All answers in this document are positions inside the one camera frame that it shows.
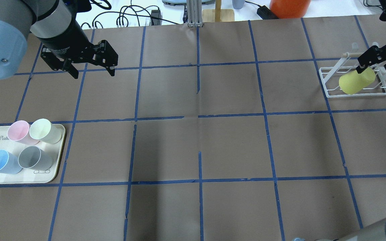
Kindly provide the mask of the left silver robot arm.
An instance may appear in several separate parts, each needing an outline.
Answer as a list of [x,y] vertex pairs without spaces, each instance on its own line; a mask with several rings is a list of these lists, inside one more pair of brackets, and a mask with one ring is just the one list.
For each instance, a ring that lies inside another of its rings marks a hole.
[[75,64],[92,64],[115,76],[118,54],[107,40],[92,44],[76,21],[95,0],[0,0],[0,80],[17,70],[33,34],[42,43],[40,57],[53,71],[78,78]]

